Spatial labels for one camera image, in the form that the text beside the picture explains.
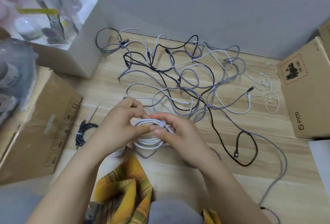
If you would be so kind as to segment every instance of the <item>yellow plaid fabric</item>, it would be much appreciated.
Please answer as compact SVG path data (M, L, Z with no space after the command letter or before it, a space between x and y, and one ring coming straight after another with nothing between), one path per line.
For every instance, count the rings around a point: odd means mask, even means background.
M101 178L94 196L100 204L95 224L147 223L152 186L135 155ZM203 214L205 224L221 224L215 211Z

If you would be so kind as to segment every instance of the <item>finger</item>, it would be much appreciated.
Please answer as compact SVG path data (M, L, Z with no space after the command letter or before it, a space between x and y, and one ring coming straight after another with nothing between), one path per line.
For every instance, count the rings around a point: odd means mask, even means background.
M143 108L142 109L129 108L127 109L127 111L128 111L128 117L130 119L132 119L133 117L142 118L142 119L150 118Z
M157 138L169 143L173 147L180 144L181 138L179 136L171 134L164 129L155 129L154 133Z
M153 113L153 114L150 114L150 117L153 119L165 120L168 124L173 126L175 129L180 125L180 122L185 120L184 118L181 118L181 117L177 116L176 114L171 114L171 113Z
M132 126L130 127L131 131L133 132L134 137L138 137L143 134L147 134L151 132L150 127L152 124L143 124L140 126Z
M142 103L132 97L124 98L121 102L118 103L118 105L126 108L143 109Z

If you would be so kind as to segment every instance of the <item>person's right hand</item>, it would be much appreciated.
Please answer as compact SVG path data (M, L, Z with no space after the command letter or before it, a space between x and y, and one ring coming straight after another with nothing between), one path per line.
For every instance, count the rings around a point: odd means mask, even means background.
M205 157L213 156L213 151L203 141L200 133L192 121L171 113L153 113L151 118L165 120L175 130L175 135L155 126L155 136L169 143L180 156L189 164L199 168Z

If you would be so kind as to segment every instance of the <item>wooden table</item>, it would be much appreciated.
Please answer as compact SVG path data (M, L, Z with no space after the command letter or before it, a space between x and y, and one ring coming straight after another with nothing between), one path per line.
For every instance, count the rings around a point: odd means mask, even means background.
M123 39L129 38L130 40L144 41L142 36L135 34L124 33L122 37ZM155 41L155 38L147 37L148 46L152 47L152 49ZM115 35L111 38L111 42L117 43ZM160 43L166 46L168 45L165 40L160 40ZM180 45L178 42L171 43L172 46ZM129 49L131 51L145 53L145 48L140 43L131 44ZM128 85L135 82L156 85L150 77L137 72L124 76L120 82L117 80L117 77L126 69L122 57L125 52L126 50L121 49L103 58L91 79L62 75L84 99L55 177L63 170L71 158L71 154L75 152L75 134L80 123L88 117L99 103L101 105L92 120L92 122L97 124L101 123L107 112L125 96ZM231 56L236 55L235 52L229 53ZM225 57L223 53L215 53L215 56L222 57L222 59ZM258 81L261 81L262 77L250 69L259 72L272 72L274 68L272 66L266 66L266 64L276 65L279 62L278 60L243 53L240 54L240 57L246 62L246 74ZM176 63L182 63L186 60L188 58L184 54L175 55ZM202 62L212 67L216 80L221 79L222 70L218 67L215 60L208 56ZM157 51L155 63L158 68L168 67L170 65L168 55L163 48L159 48ZM141 68L140 66L133 66L132 68L145 70L157 76L155 72ZM202 84L210 84L211 79L203 67L196 67L195 70L200 74L199 78ZM194 78L189 72L186 73L186 77ZM168 78L166 78L166 82L175 86L175 83ZM255 85L254 82L242 75L234 81L221 85L217 91L223 102L228 104L253 85ZM237 115L229 113L230 117L237 124L246 130L269 138L287 156L287 174L273 187L263 205L275 211L280 216L282 223L329 223L329 199L317 172L308 142L307 140L295 138L284 97L276 80L274 80L274 86L279 89L277 97L279 98L280 108L276 114L266 111L265 101L261 96L262 92L256 89L251 92L252 105L251 110L247 114ZM130 95L133 97L150 97L154 93L154 89L142 85L137 85L130 90ZM173 97L190 100L179 92L173 92ZM247 106L247 99L244 96L232 108L236 111L245 111ZM216 128L228 150L233 154L236 137L240 130L222 112L213 110L212 113ZM254 201L259 202L267 187L282 171L284 161L280 152L265 140L256 138L259 147L258 157L251 166L247 168L241 167L225 153L215 131L211 127L209 114L206 114L206 117L198 122L196 126L202 135L205 136L205 141L207 141L208 145L215 148L221 154L224 163L233 172L247 193ZM91 132L86 133L86 139L88 139L88 135L91 135ZM255 152L251 139L242 136L239 151L240 161L246 163L251 160ZM98 178L111 171L121 161L121 159L108 157L101 165ZM200 211L202 207L209 206L208 195L199 171L187 167L171 148L160 148L154 156L146 160L140 159L140 162L154 187L157 200L164 198L181 199L197 211Z

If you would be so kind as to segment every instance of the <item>hand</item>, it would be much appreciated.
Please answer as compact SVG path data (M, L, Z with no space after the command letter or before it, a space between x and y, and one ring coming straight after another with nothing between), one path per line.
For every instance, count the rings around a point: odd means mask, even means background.
M124 147L135 137L151 131L151 124L132 126L130 120L133 117L150 118L144 111L141 102L127 97L109 111L87 144L91 143L96 146L106 157Z
M180 156L196 168L200 168L205 157L213 156L213 151L203 141L193 122L171 113L154 113L151 118L165 120L175 130L175 135L170 132L151 127L155 136L169 143Z

